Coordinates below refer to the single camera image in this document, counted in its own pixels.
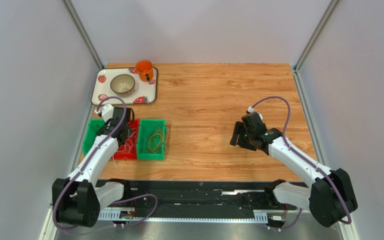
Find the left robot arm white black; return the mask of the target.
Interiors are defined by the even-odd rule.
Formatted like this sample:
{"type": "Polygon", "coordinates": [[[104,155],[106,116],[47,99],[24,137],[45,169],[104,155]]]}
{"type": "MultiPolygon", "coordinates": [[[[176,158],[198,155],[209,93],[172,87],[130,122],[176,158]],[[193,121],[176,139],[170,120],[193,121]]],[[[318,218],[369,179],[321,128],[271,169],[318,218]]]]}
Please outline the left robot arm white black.
{"type": "Polygon", "coordinates": [[[132,134],[134,111],[107,104],[96,113],[104,125],[97,131],[92,148],[66,178],[57,178],[52,184],[52,220],[62,230],[93,227],[101,210],[121,200],[129,185],[127,180],[112,179],[96,186],[108,160],[132,134]]]}

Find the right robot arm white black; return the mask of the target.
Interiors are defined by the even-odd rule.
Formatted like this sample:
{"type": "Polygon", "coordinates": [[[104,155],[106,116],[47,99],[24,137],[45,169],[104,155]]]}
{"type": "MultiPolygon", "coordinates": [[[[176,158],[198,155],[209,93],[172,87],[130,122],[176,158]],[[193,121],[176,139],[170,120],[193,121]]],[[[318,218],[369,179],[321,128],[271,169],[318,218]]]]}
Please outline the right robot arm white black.
{"type": "Polygon", "coordinates": [[[310,158],[277,128],[267,128],[258,112],[244,115],[234,124],[230,145],[262,151],[280,161],[305,183],[298,186],[278,179],[264,188],[270,207],[292,205],[310,211],[324,227],[350,222],[358,202],[349,174],[342,168],[333,170],[310,158]]]}

